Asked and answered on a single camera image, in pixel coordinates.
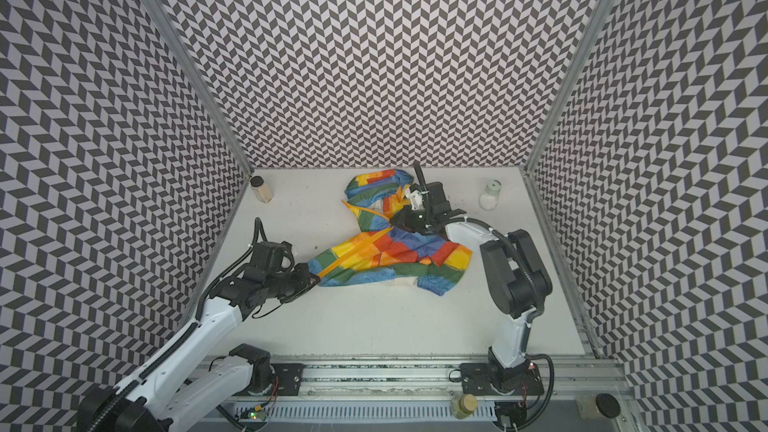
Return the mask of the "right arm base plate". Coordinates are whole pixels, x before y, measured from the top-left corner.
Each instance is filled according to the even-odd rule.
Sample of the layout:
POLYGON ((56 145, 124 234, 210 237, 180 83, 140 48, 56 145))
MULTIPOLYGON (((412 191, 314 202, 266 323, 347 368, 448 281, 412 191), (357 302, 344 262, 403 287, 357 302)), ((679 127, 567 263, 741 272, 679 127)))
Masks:
POLYGON ((488 363, 462 363, 459 368, 464 394, 476 396, 540 396, 545 386, 535 365, 498 372, 488 363))

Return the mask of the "black-lid jar back left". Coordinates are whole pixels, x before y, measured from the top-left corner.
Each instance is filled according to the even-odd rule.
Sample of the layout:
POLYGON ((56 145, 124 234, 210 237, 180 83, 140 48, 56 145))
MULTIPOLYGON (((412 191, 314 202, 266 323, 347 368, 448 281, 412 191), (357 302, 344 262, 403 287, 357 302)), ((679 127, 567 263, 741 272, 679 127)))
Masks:
POLYGON ((255 196, 260 202, 269 203, 273 199, 273 192, 262 176, 252 176, 249 180, 249 184, 255 196))

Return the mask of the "rainbow coloured jacket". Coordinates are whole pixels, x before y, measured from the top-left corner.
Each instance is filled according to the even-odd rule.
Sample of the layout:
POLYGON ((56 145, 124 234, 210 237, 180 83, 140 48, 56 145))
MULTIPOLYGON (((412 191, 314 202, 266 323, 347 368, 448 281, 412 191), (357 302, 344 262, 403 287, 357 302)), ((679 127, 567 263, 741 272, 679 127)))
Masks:
POLYGON ((391 223, 420 189, 401 169, 355 176, 345 189, 344 205, 356 217, 360 233, 311 259, 309 271, 325 287, 409 279, 438 296, 451 290, 470 265, 470 249, 391 223))

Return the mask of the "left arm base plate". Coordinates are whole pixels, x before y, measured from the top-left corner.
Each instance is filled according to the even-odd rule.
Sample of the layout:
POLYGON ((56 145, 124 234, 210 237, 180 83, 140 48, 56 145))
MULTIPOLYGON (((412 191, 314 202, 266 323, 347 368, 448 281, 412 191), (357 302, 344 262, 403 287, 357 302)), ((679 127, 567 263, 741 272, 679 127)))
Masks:
POLYGON ((278 397, 299 395, 305 365, 303 363, 273 363, 271 365, 273 382, 278 397))

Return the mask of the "small green circuit board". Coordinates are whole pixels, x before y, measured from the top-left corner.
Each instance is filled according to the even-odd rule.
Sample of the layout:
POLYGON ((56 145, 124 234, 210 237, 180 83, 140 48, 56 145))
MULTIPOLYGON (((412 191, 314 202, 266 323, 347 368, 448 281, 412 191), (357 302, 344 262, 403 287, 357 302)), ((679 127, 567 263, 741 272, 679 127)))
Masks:
POLYGON ((246 421, 261 421, 267 420, 268 414, 263 407, 255 407, 244 409, 240 412, 239 418, 246 421))

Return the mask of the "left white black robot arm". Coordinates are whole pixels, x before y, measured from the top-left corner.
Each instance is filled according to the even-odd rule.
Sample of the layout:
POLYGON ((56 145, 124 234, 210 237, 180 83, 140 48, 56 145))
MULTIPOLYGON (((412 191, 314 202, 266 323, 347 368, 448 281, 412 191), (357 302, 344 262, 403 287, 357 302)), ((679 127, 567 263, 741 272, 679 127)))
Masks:
POLYGON ((210 351, 267 301, 295 301, 320 283, 288 242, 254 241, 204 289, 190 320, 147 362, 112 387, 91 388, 78 431, 187 431, 238 393, 273 401, 280 376, 269 352, 241 344, 203 377, 189 377, 210 351))

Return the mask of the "aluminium front rail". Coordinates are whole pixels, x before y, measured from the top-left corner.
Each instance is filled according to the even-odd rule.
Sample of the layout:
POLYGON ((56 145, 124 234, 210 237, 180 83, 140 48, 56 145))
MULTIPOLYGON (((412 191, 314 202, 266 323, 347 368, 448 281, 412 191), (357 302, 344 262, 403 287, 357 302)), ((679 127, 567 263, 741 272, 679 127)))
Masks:
MULTIPOLYGON (((458 370, 462 363, 487 363, 474 357, 363 357, 350 360, 311 360, 294 362, 280 359, 277 363, 303 363, 303 380, 298 396, 278 397, 271 366, 265 384, 248 391, 250 364, 240 357, 221 362, 207 374, 185 379, 171 389, 168 409, 176 411, 185 405, 212 402, 235 402, 241 407, 260 404, 270 397, 280 403, 289 402, 387 402, 437 401, 463 393, 458 370)), ((477 396, 502 400, 528 397, 535 399, 550 392, 555 399, 612 393, 625 395, 630 387, 617 362, 586 356, 555 356, 551 360, 535 358, 545 393, 540 396, 477 396)))

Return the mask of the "tan-lid jar on rail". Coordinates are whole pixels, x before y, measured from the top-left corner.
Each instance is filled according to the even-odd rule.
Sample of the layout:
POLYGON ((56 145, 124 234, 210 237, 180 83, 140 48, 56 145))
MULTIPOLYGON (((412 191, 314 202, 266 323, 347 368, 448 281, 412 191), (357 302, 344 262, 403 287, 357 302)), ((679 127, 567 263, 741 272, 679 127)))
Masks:
POLYGON ((478 407, 478 399, 473 394, 462 394, 452 399, 451 415, 458 420, 464 420, 471 417, 478 407))

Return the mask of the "white bottle back right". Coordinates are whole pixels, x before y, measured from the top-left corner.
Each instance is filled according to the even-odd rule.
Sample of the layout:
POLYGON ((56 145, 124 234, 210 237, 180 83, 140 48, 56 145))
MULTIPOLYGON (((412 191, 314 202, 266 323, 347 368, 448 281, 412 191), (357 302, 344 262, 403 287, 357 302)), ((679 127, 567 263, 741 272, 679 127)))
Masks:
POLYGON ((502 184, 498 180, 490 180, 481 193, 478 203, 485 211, 494 210, 499 202, 502 184))

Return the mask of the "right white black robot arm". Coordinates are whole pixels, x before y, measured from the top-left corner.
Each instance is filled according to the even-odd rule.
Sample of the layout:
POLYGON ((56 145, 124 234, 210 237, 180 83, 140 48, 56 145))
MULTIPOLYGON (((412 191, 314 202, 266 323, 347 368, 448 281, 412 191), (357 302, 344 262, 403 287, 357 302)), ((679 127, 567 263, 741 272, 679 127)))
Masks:
POLYGON ((420 169, 406 197, 410 204, 390 222, 422 235, 456 236, 479 250, 491 298, 505 315, 481 380, 499 394, 531 392, 526 377, 533 373, 527 353, 532 323, 545 311, 552 281, 530 234, 522 229, 503 233, 490 224, 451 207, 440 182, 428 183, 420 169))

